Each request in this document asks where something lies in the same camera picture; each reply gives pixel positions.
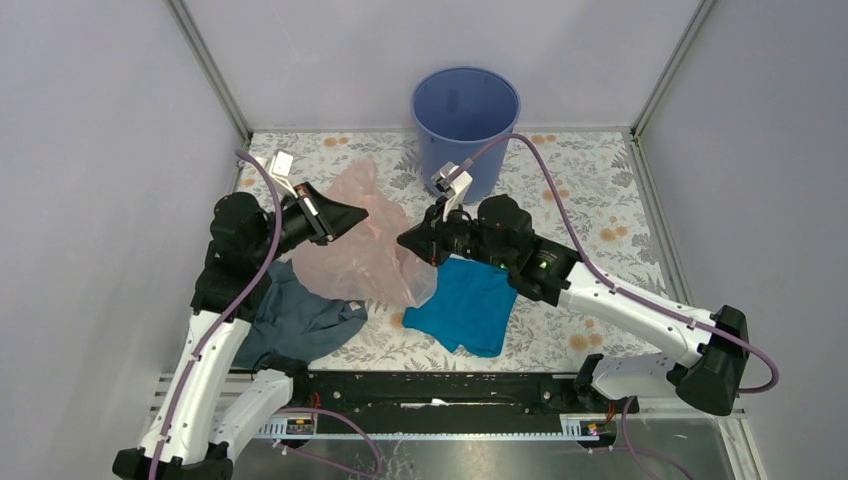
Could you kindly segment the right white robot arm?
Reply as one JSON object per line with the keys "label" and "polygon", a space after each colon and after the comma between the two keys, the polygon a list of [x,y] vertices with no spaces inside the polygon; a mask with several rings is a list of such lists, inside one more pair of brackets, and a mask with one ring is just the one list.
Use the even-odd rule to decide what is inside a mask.
{"label": "right white robot arm", "polygon": [[432,266],[458,255],[505,271],[529,300],[606,321],[658,348],[635,357],[589,356],[574,381],[583,410],[597,412],[631,396],[677,396],[716,416],[731,413],[749,358],[745,314],[675,303],[610,275],[597,279],[569,247],[535,233],[532,217],[507,195],[482,202],[477,218],[437,200],[397,242]]}

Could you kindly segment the blue plastic trash bin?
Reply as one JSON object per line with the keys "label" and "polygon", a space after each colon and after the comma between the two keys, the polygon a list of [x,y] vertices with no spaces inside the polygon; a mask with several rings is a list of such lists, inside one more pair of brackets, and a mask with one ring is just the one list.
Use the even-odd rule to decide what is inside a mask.
{"label": "blue plastic trash bin", "polygon": [[437,193],[432,177],[447,162],[456,166],[498,137],[513,132],[521,110],[514,86],[476,67],[453,67],[422,79],[411,97],[421,177]]}

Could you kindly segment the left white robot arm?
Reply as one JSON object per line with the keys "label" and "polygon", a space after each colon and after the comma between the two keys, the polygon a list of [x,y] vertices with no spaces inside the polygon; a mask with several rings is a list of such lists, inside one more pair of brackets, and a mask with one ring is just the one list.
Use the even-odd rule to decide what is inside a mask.
{"label": "left white robot arm", "polygon": [[121,479],[229,479],[240,453],[279,408],[309,401],[307,380],[264,367],[223,417],[214,415],[237,351],[271,286],[272,261],[309,241],[326,245],[368,216],[321,195],[309,183],[267,212],[246,192],[214,207],[204,269],[195,283],[183,351],[149,431],[112,465]]}

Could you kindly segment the pink plastic trash bag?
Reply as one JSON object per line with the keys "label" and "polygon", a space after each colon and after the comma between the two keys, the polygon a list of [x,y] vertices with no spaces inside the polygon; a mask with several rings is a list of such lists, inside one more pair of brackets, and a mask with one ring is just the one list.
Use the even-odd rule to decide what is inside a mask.
{"label": "pink plastic trash bag", "polygon": [[324,196],[363,208],[368,217],[326,246],[306,243],[292,252],[293,271],[307,290],[328,299],[402,308],[419,307],[434,295],[437,270],[397,243],[410,223],[402,206],[378,188],[374,161],[353,163]]}

